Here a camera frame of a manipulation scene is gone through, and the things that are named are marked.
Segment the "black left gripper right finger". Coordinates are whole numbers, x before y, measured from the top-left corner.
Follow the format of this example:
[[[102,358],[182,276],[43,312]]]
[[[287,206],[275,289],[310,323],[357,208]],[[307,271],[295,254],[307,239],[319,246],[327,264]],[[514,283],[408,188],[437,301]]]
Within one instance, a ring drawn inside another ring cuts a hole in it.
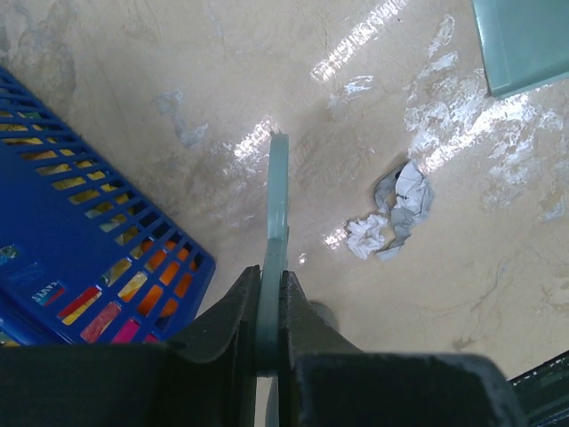
[[[472,354],[365,352],[283,275],[278,420],[282,426],[526,426],[504,374]]]

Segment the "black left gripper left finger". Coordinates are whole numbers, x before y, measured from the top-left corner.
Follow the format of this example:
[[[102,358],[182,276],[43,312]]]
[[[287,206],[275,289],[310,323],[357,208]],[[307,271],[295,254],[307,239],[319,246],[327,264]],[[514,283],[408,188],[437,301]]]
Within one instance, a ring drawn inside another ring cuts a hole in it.
[[[1,352],[4,426],[251,426],[260,270],[170,340]]]

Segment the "green hand brush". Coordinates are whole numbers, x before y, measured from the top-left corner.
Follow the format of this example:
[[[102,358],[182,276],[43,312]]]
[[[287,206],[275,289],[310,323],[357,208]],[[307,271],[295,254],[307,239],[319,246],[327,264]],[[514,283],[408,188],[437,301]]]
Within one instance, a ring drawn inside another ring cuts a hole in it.
[[[279,295],[288,266],[289,136],[271,135],[267,181],[267,248],[261,272],[260,299],[255,328],[255,366],[259,376],[271,379],[265,424],[278,426]]]

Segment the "small white scrap front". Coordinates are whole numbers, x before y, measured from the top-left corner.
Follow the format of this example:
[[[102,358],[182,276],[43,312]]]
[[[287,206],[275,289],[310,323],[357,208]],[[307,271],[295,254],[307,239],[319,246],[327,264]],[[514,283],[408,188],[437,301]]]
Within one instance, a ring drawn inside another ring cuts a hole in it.
[[[366,260],[378,252],[385,244],[381,231],[388,224],[387,219],[379,214],[370,213],[365,219],[349,221],[346,226],[346,244],[348,249],[359,259]]]

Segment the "grey printed paper scrap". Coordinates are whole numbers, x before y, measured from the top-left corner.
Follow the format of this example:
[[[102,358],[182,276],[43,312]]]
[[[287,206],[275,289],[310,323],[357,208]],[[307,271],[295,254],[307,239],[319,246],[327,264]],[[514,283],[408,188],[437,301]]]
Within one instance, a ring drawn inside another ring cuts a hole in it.
[[[388,215],[395,235],[376,254],[381,261],[399,254],[412,229],[429,218],[434,197],[428,177],[413,160],[396,166],[379,180],[374,200],[380,212]]]

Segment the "green plastic dustpan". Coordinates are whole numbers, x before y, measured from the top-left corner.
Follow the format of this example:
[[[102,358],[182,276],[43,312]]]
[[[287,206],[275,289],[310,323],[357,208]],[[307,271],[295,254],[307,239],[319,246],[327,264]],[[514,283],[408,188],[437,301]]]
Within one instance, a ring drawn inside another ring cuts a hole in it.
[[[566,0],[478,0],[472,5],[493,97],[568,78]]]

